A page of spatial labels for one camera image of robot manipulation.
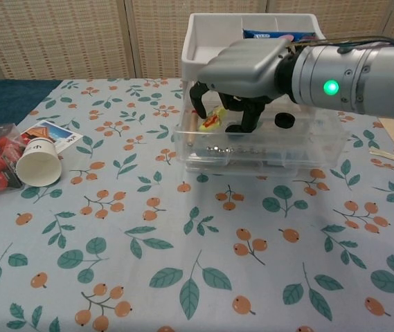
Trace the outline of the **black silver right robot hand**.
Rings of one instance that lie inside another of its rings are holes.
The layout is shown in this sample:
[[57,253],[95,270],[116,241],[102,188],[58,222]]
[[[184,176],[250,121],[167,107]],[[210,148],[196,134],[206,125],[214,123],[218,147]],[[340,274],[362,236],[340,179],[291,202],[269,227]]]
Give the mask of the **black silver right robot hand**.
[[242,39],[222,50],[199,70],[189,90],[197,115],[207,118],[202,98],[214,91],[226,110],[242,113],[241,123],[232,124],[226,131],[253,132],[265,106],[283,94],[277,87],[276,74],[289,44],[288,39],[281,38]]

